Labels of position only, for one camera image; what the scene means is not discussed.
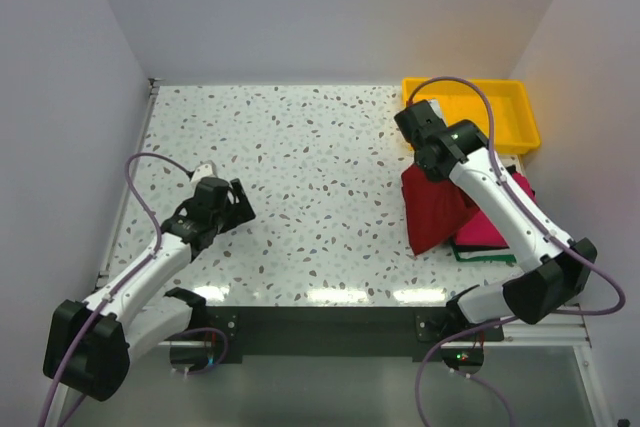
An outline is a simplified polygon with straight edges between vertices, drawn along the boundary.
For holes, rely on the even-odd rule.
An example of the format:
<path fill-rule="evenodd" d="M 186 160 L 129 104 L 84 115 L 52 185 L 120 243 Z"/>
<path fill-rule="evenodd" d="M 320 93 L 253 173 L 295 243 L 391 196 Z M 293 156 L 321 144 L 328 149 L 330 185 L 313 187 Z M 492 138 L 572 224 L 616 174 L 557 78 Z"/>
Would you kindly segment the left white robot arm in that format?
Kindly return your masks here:
<path fill-rule="evenodd" d="M 204 177 L 160 226 L 160 238 L 119 276 L 83 301 L 66 300 L 54 311 L 43 373 L 95 400 L 109 399 L 135 358 L 179 333 L 200 337 L 207 327 L 206 301 L 182 288 L 166 293 L 169 311 L 141 313 L 151 298 L 191 264 L 214 239 L 254 220 L 238 179 Z"/>

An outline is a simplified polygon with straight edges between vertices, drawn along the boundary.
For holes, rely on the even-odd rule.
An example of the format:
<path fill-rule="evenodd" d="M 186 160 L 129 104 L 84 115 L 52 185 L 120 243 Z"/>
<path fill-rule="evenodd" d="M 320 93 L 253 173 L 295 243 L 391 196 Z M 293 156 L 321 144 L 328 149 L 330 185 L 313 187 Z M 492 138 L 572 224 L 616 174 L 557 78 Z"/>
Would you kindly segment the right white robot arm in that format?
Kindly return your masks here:
<path fill-rule="evenodd" d="M 589 278 L 584 260 L 597 250 L 558 228 L 516 183 L 470 120 L 448 126 L 426 101 L 394 117 L 414 149 L 414 162 L 430 181 L 461 189 L 506 241 L 522 273 L 502 283 L 474 286 L 453 297 L 445 316 L 448 333 L 469 339 L 481 323 L 514 316 L 536 324 L 580 294 Z"/>

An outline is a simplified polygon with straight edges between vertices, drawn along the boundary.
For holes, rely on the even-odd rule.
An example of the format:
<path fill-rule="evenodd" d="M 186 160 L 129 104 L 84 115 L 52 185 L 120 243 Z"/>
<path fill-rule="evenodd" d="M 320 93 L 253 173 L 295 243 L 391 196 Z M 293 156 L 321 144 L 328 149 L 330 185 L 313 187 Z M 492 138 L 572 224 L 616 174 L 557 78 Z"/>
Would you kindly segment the dark red t shirt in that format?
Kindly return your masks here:
<path fill-rule="evenodd" d="M 447 241 L 478 212 L 450 181 L 431 182 L 415 164 L 401 174 L 409 246 L 420 255 Z"/>

